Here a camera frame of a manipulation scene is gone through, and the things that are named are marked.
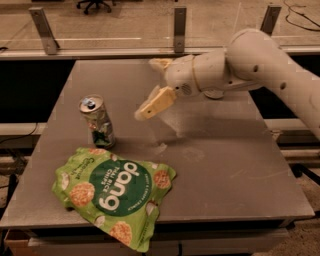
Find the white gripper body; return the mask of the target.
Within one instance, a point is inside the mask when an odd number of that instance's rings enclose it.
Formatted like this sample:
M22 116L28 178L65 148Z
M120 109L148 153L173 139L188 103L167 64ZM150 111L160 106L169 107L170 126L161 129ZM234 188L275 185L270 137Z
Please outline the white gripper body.
M200 93L193 71L194 55L174 59L165 71L166 85L178 97L196 96Z

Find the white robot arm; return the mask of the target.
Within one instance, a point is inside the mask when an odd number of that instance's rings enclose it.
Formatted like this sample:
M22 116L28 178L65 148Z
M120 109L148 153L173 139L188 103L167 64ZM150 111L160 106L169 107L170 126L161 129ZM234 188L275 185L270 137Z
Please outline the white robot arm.
M176 59L154 58L149 64L165 85L156 86L136 110L139 121L166 110L179 97L265 87L320 138L320 77L302 68L260 30L239 31L225 48Z

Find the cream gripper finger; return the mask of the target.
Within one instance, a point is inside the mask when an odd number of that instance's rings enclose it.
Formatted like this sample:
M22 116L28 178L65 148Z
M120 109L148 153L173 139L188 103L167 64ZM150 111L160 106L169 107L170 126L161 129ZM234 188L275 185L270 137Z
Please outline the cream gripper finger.
M149 61L151 68L158 72L164 72L172 63L171 58L153 58Z
M152 118L158 113L169 108L176 100L176 93L169 86L161 88L157 85L148 96L147 100L135 111L134 117L138 121Z

